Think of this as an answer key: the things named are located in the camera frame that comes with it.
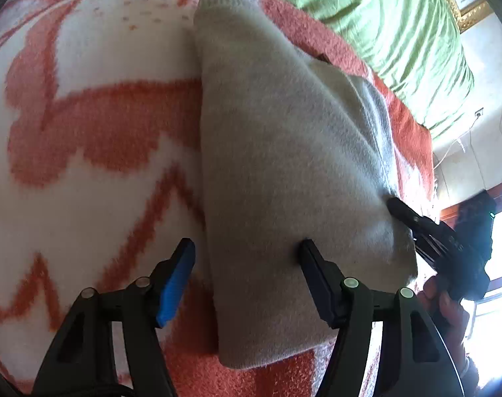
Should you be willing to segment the grey brown-trimmed sweater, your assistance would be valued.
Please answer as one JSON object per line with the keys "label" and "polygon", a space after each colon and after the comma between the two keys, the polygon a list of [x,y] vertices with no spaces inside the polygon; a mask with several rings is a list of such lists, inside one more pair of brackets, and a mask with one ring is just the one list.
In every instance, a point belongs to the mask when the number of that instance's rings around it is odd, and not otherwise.
{"label": "grey brown-trimmed sweater", "polygon": [[333,336],[295,261],[312,239],[368,288],[417,275],[387,104],[368,80],[305,54],[249,0],[200,0],[203,198],[218,356],[256,368]]}

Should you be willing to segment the light green duvet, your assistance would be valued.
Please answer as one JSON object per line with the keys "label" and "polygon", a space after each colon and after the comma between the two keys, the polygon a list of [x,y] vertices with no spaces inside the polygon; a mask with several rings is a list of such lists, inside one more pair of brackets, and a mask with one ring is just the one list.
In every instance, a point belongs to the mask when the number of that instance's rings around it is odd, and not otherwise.
{"label": "light green duvet", "polygon": [[[36,79],[37,95],[10,97],[23,110],[12,134],[27,134],[40,152],[69,151],[125,141],[138,152],[155,148],[160,134],[179,144],[200,143],[202,87],[195,76],[179,81],[131,81],[56,95],[56,41],[63,22],[82,2],[21,0],[36,20],[19,69]],[[258,0],[266,15],[306,53],[324,53],[348,73],[366,76],[384,96],[392,140],[408,161],[421,162],[434,137],[462,116],[460,101],[474,86],[459,31],[445,0]],[[119,0],[141,3],[159,22],[170,10],[186,14],[198,0]]]}

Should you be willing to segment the orange white patterned blanket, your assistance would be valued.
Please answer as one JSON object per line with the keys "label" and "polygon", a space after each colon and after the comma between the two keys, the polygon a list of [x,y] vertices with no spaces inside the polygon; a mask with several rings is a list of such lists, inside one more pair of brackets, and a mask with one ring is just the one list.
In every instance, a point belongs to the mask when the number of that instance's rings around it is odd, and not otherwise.
{"label": "orange white patterned blanket", "polygon": [[[399,192],[431,213],[431,139],[341,36],[254,0],[306,53],[384,95]],[[24,392],[79,291],[123,288],[183,237],[197,260],[159,332],[181,396],[309,396],[321,346],[247,371],[218,361],[205,252],[198,0],[9,0],[0,10],[0,373]]]}

